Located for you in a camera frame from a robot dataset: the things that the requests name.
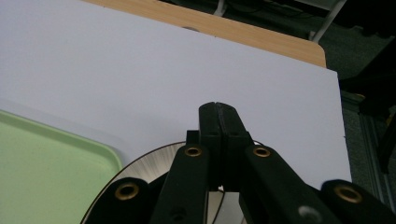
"light wood surface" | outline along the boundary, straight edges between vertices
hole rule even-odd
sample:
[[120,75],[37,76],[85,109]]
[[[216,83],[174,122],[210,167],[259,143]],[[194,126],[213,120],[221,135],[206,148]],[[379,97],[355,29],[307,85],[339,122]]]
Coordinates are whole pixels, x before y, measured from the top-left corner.
[[138,16],[187,27],[201,33],[232,40],[254,48],[326,67],[323,48],[311,41],[260,27],[231,21],[156,0],[84,0]]

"white table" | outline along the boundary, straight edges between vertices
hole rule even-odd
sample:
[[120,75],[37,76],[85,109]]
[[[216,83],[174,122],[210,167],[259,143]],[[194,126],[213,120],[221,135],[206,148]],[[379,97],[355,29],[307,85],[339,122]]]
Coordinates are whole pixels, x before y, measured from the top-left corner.
[[113,146],[124,164],[234,106],[301,178],[350,180],[337,74],[75,0],[0,6],[0,109]]

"dark floor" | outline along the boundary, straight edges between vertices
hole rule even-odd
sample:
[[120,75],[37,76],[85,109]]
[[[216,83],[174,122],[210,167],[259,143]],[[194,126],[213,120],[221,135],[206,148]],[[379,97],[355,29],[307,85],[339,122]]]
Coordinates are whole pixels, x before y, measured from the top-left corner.
[[[210,14],[213,14],[217,7],[216,0],[172,1],[174,4]],[[308,39],[309,32],[316,31],[324,20],[321,15],[313,16],[306,13],[300,7],[290,7],[270,1],[265,2],[265,4],[259,7],[243,7],[237,4],[229,4],[223,17],[304,39]],[[381,38],[378,35],[364,36],[361,32],[362,29],[360,27],[345,28],[333,23],[319,41],[319,44],[325,50],[327,67],[336,71],[339,79],[358,75],[393,38]],[[354,94],[347,95],[352,98],[357,97]],[[380,138],[381,133],[386,129],[385,122],[384,120],[374,118],[362,118],[358,109],[353,108],[354,105],[344,105],[343,116],[346,128],[346,146],[353,182],[368,189],[375,196],[379,194],[378,197],[383,197],[382,191],[387,190],[383,189],[381,191],[378,189],[379,186],[373,183],[373,179],[375,178],[375,175],[371,171],[373,165],[371,164],[370,157],[367,155],[367,147],[372,141],[367,140],[370,131],[367,131],[367,125],[364,122],[376,124],[372,127],[375,130],[372,131],[378,133],[377,138]],[[388,191],[396,192],[395,153],[393,153],[393,157],[391,158],[389,175],[386,178],[389,179],[392,188],[388,189]]]

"brass screw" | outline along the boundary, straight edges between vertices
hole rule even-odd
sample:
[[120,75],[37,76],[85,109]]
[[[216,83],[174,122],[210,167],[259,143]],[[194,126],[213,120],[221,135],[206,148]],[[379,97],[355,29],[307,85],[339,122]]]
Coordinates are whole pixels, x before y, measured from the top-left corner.
[[336,186],[334,188],[334,192],[338,195],[338,197],[350,203],[361,203],[361,201],[363,200],[361,194],[349,186]]
[[255,147],[253,153],[258,157],[269,157],[271,155],[271,151],[265,147]]
[[126,201],[134,198],[139,192],[139,186],[133,182],[119,185],[116,189],[115,196],[121,201]]
[[184,150],[184,153],[190,157],[197,157],[202,154],[202,150],[198,147],[189,147]]

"light green plastic tray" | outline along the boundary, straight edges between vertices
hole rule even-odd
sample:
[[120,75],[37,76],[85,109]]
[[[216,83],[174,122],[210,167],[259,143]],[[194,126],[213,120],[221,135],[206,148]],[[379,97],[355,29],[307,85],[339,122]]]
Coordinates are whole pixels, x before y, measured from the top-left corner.
[[79,223],[120,170],[102,144],[0,110],[0,223]]

